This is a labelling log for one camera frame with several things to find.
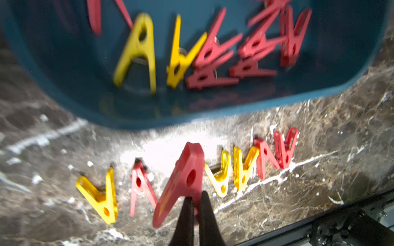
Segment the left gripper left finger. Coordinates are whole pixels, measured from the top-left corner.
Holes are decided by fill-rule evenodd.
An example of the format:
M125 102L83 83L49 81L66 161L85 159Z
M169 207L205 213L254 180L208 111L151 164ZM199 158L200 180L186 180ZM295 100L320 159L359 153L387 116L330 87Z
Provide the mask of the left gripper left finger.
M194 203L191 197L184 199L180 216L169 246L193 246L194 244Z

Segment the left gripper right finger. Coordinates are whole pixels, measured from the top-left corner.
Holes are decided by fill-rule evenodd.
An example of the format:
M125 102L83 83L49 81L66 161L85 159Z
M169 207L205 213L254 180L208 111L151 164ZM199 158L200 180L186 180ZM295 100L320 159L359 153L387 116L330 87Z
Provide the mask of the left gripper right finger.
M226 246L206 191L202 192L199 204L199 236L200 246Z

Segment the yellow clothespin row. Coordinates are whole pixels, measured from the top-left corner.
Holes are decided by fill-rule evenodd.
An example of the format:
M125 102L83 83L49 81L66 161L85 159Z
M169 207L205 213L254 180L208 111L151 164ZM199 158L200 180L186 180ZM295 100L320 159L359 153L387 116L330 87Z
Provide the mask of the yellow clothespin row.
M252 147L245 161L243 161L241 149L234 147L235 187L239 191L244 191L246 189L259 154L259 148Z
M219 197L224 198L228 193L229 167L232 158L229 152L223 150L221 154L221 167L219 172L214 174L207 164L205 172Z

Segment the red clothespin row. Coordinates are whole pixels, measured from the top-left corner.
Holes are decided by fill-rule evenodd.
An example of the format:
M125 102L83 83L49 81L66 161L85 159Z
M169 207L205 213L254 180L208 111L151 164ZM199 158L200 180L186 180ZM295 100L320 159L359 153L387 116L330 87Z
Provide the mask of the red clothespin row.
M205 155L202 146L199 143L187 142L156 205L152 220L154 228L162 226L181 196L191 197L194 203L193 215L199 214L204 170Z

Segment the big yellow clothespin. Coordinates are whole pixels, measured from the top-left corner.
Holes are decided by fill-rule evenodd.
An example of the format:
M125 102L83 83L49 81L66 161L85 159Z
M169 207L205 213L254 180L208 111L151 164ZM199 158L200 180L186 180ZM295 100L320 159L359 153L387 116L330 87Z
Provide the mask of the big yellow clothespin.
M119 87L122 85L132 60L143 57L148 62L150 91L157 92L156 83L156 59L153 35L153 22L149 14L140 13L131 31L121 57L113 74L113 83Z

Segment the teal plastic storage box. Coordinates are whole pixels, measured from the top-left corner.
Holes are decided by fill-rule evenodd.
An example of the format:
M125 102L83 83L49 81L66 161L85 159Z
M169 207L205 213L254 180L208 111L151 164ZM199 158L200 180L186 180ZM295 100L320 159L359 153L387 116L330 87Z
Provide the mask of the teal plastic storage box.
M342 92L391 1L1 1L15 55L93 123L148 129Z

